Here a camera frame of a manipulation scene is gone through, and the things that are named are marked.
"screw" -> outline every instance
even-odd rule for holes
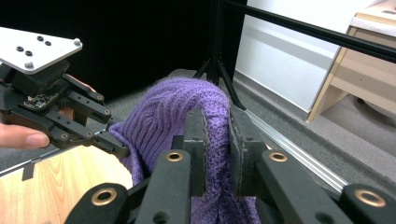
[[[74,39],[74,43],[75,43],[76,46],[80,46],[81,45],[81,41],[78,38]]]
[[[25,63],[25,68],[33,68],[33,63],[32,62]]]

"black backdrop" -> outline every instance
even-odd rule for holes
[[[243,16],[228,15],[242,25]],[[79,38],[68,74],[107,100],[152,84],[177,68],[196,70],[206,59],[210,0],[3,1],[0,26]],[[226,29],[224,61],[234,70],[241,27]]]

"purple knitted fabric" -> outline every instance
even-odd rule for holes
[[[174,135],[184,132],[188,111],[202,108],[207,122],[206,186],[202,198],[192,198],[192,223],[260,223],[254,198],[233,195],[230,173],[229,100],[214,84],[188,77],[169,77],[152,86],[124,122],[110,131],[129,149],[121,162],[134,184],[148,177],[158,155],[169,150]]]

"light wood tabletop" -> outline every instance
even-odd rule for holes
[[[75,147],[35,165],[22,181],[22,169],[0,177],[0,223],[64,223],[92,187],[118,183],[132,187],[131,174],[113,155],[96,147]]]

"wooden desk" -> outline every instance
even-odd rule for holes
[[[22,169],[0,178],[0,223],[64,223],[84,193],[105,182],[129,189],[131,174],[118,159],[95,147],[76,147],[35,165],[34,178]]]
[[[352,20],[348,34],[396,48],[396,15],[389,14],[396,14],[395,7],[396,4],[388,1],[358,12]],[[357,23],[353,23],[354,21],[367,21],[367,26],[375,32],[356,26]],[[395,71],[395,63],[341,48],[308,120],[313,120],[348,94],[355,95],[390,114],[396,114]]]

